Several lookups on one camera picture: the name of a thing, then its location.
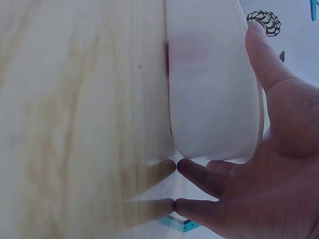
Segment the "white surface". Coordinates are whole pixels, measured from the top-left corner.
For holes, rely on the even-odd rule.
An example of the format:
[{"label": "white surface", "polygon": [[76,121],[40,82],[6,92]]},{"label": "white surface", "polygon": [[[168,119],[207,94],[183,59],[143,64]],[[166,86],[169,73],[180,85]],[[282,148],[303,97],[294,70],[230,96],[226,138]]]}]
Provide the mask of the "white surface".
[{"label": "white surface", "polygon": [[250,159],[264,116],[239,2],[170,0],[166,11],[170,123],[178,151],[187,158]]}]

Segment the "skin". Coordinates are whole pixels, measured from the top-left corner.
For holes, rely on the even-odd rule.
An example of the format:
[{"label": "skin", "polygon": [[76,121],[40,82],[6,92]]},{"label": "skin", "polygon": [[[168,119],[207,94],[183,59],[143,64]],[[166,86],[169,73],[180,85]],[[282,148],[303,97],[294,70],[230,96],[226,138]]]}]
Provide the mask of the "skin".
[{"label": "skin", "polygon": [[246,49],[271,126],[246,164],[181,160],[178,171],[219,201],[178,199],[175,211],[227,239],[319,238],[319,89],[287,69],[260,24]]}]

